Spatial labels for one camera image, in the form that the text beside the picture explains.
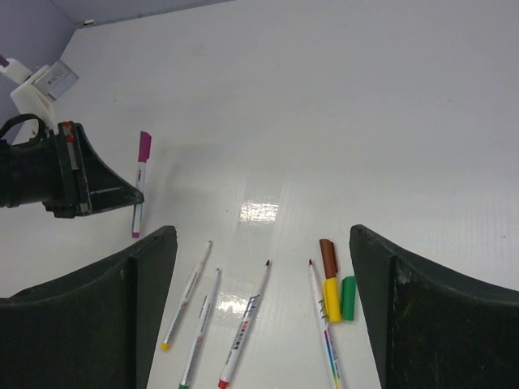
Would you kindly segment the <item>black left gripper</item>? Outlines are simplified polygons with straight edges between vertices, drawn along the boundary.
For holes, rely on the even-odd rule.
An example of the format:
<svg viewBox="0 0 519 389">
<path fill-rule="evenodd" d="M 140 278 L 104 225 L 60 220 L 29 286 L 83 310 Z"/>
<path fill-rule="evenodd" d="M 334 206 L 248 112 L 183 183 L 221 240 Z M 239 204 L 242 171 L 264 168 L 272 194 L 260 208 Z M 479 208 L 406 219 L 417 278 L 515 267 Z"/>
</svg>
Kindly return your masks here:
<svg viewBox="0 0 519 389">
<path fill-rule="evenodd" d="M 25 143 L 1 141 L 1 206 L 42 203 L 57 218 L 133 207 L 144 194 L 93 149 L 80 123 L 61 122 Z"/>
</svg>

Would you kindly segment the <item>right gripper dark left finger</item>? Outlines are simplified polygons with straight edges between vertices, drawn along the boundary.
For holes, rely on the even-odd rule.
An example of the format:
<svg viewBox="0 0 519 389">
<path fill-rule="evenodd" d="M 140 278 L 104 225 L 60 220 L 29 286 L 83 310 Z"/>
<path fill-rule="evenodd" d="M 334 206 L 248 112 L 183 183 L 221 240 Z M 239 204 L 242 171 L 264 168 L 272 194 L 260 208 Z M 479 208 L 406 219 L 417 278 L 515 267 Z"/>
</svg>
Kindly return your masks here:
<svg viewBox="0 0 519 389">
<path fill-rule="evenodd" d="M 1 300 L 3 388 L 145 388 L 178 249 L 165 225 Z"/>
</svg>

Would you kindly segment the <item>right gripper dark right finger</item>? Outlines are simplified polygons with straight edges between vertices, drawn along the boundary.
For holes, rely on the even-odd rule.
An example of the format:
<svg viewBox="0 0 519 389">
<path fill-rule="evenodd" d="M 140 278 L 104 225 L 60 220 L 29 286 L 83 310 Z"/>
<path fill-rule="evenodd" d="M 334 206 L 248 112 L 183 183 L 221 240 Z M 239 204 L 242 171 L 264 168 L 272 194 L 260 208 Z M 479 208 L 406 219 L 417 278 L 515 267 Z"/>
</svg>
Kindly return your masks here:
<svg viewBox="0 0 519 389">
<path fill-rule="evenodd" d="M 383 388 L 516 388 L 518 293 L 410 252 L 364 225 L 350 256 Z"/>
</svg>

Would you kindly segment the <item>white pen purple end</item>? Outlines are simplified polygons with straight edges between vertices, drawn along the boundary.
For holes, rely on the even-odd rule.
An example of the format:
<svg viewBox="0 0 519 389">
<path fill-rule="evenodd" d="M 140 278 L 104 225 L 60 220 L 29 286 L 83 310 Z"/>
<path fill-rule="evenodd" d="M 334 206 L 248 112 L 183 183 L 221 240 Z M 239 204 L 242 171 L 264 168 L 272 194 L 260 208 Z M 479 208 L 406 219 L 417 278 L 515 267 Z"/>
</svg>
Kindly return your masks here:
<svg viewBox="0 0 519 389">
<path fill-rule="evenodd" d="M 147 163 L 138 162 L 137 166 L 137 177 L 136 177 L 136 189 L 142 194 L 144 192 L 145 175 Z M 139 203 L 135 205 L 132 219 L 132 230 L 131 235 L 133 238 L 139 238 L 141 233 L 141 220 L 143 213 L 143 204 Z"/>
</svg>

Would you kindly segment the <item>purple pen cap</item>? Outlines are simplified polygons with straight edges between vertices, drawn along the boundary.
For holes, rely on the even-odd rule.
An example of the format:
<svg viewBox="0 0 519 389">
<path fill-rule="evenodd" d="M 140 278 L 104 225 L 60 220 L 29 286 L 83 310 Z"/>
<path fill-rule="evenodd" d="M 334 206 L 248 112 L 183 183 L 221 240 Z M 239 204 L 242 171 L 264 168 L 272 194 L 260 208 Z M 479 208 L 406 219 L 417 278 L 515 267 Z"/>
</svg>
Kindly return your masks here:
<svg viewBox="0 0 519 389">
<path fill-rule="evenodd" d="M 138 162 L 146 163 L 150 157 L 152 146 L 152 136 L 146 132 L 141 131 L 139 134 L 139 155 Z"/>
</svg>

